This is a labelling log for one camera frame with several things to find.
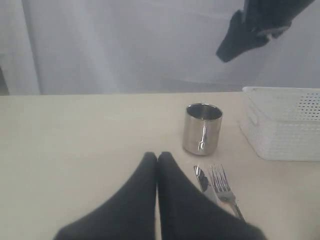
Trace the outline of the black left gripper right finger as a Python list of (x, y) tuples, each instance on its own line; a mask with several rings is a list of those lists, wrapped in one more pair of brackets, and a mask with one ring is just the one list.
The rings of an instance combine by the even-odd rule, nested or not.
[(157, 162), (161, 237), (164, 240), (264, 240), (256, 226), (231, 215), (201, 193), (170, 152)]

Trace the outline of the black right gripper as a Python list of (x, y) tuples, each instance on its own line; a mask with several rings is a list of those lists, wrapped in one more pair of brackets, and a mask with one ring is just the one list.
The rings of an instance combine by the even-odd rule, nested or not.
[(314, 0), (246, 0), (243, 11), (231, 17), (227, 33), (216, 56), (228, 63), (239, 55), (264, 47), (268, 36), (278, 38), (287, 31), (295, 17)]

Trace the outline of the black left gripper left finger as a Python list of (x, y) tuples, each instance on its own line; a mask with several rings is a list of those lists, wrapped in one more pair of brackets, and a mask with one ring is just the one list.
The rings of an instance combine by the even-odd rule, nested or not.
[(127, 182), (104, 204), (61, 228), (56, 240), (154, 240), (157, 157), (146, 152)]

